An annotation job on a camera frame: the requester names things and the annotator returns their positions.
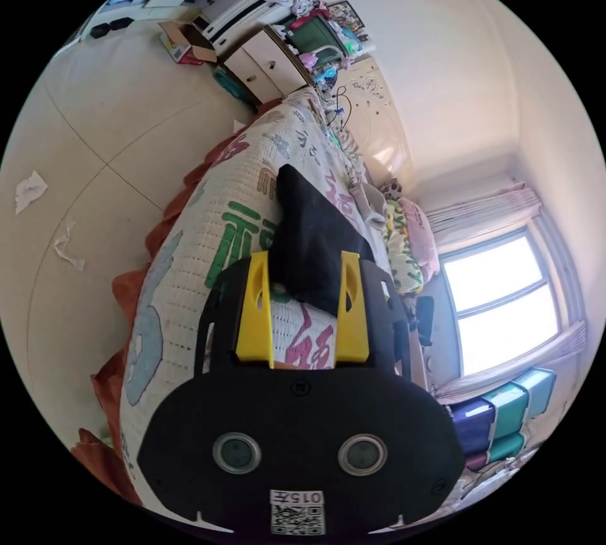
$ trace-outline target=qr code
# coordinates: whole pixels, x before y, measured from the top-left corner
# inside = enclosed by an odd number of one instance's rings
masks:
[[[324,506],[272,505],[271,531],[287,535],[325,534]]]

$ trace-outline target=cardboard box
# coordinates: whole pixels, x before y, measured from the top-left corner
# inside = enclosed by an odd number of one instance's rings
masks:
[[[163,21],[160,41],[178,64],[199,66],[206,61],[217,62],[213,46],[192,23]]]

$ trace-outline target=black fabric cover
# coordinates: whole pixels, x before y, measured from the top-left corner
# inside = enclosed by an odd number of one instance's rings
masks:
[[[434,321],[434,298],[424,295],[417,298],[417,330],[419,343],[423,347],[431,345],[431,330]]]
[[[270,281],[282,284],[298,301],[336,316],[341,251],[374,262],[371,247],[292,165],[278,171],[276,194],[283,216],[269,250]]]

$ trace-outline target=yellow bracket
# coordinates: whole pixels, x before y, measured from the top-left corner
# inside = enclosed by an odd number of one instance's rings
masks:
[[[347,310],[347,295],[351,307]],[[341,290],[336,319],[335,364],[339,362],[359,362],[368,360],[368,331],[364,290],[360,273],[360,255],[343,251],[341,253]]]
[[[251,254],[235,353],[242,362],[266,361],[273,368],[267,251]]]

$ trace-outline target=picture frame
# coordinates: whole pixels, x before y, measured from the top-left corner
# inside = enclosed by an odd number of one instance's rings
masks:
[[[349,28],[352,32],[364,29],[364,22],[355,12],[349,1],[338,1],[327,5],[331,17],[344,28]]]

